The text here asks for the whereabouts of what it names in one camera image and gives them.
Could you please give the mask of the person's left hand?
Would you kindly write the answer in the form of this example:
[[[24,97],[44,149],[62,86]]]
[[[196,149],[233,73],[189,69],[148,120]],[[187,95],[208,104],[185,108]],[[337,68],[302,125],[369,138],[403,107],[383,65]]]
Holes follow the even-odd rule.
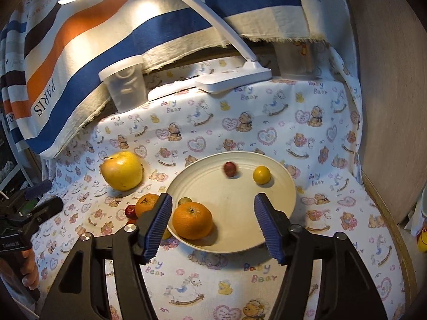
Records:
[[[9,264],[0,259],[1,262],[1,276],[13,287],[23,285],[28,287],[30,290],[37,289],[39,286],[39,273],[38,266],[35,262],[35,252],[33,249],[29,249],[21,252],[22,263],[20,264],[20,272],[23,277],[18,282],[17,276],[9,266]]]

